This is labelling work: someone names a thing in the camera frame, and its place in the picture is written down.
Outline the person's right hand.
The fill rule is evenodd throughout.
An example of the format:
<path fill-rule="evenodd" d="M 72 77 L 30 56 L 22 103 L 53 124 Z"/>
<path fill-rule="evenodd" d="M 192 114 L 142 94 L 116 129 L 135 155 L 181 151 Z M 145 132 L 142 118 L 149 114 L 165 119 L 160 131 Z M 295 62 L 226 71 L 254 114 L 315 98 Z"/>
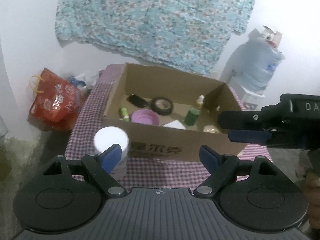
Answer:
<path fill-rule="evenodd" d="M 303 150 L 299 156 L 299 165 L 305 178 L 302 191 L 309 202 L 309 223 L 313 229 L 319 230 L 319 150 Z"/>

